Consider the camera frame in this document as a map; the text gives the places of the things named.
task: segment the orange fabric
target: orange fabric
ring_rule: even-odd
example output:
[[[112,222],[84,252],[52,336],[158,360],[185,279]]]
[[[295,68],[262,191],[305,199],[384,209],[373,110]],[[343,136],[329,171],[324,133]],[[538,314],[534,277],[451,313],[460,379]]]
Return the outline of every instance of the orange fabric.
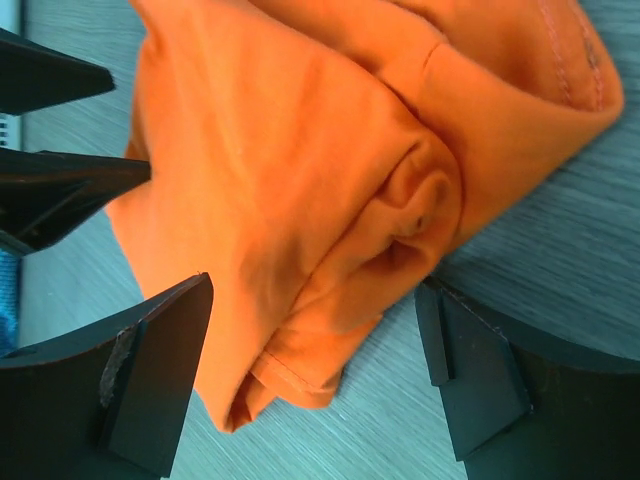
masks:
[[[328,405],[381,312],[623,105],[573,0],[132,3],[153,175],[108,213],[146,297],[210,273],[195,387],[227,432]]]

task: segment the gray wooden table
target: gray wooden table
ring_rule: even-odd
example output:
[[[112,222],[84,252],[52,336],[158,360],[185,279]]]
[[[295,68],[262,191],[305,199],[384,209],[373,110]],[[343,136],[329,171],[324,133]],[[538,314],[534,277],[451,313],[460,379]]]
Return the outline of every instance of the gray wooden table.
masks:
[[[448,258],[440,274],[563,337],[640,358],[640,3],[583,5],[624,77],[623,120]],[[26,148],[119,155],[143,36],[134,12],[124,0],[31,0],[28,14],[32,40],[104,64],[118,90],[29,115]],[[27,259],[21,342],[59,335],[140,300],[99,214]],[[391,309],[349,365],[329,409],[276,402],[254,425],[227,436],[194,395],[172,478],[465,478],[438,392],[429,386],[413,300]]]

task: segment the white vent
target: white vent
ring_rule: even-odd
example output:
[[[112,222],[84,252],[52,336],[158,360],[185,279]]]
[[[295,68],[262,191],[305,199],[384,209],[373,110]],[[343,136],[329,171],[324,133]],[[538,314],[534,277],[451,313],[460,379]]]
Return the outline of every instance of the white vent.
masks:
[[[20,0],[0,0],[0,28],[20,33]],[[0,147],[20,150],[21,119],[0,113]]]

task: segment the blue object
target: blue object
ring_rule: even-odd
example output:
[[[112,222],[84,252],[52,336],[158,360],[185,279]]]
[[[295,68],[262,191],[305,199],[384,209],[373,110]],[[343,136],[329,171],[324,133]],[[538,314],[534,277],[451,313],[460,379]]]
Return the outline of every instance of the blue object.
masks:
[[[18,342],[18,272],[20,258],[0,250],[0,357]]]

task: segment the black plastic part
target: black plastic part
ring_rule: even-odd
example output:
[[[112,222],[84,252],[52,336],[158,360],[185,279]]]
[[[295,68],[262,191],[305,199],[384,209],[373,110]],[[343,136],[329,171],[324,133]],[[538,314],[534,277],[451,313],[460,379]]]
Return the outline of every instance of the black plastic part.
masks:
[[[168,477],[212,300],[208,275],[198,275],[0,359],[0,477]],[[134,341],[123,344],[127,335]]]
[[[21,115],[114,88],[106,68],[0,29],[0,112]]]
[[[640,362],[560,339],[433,278],[416,309],[425,349],[436,350],[425,352],[430,372],[443,361],[454,372],[438,383],[470,480],[638,477]]]
[[[50,247],[150,176],[148,162],[0,148],[0,248]]]

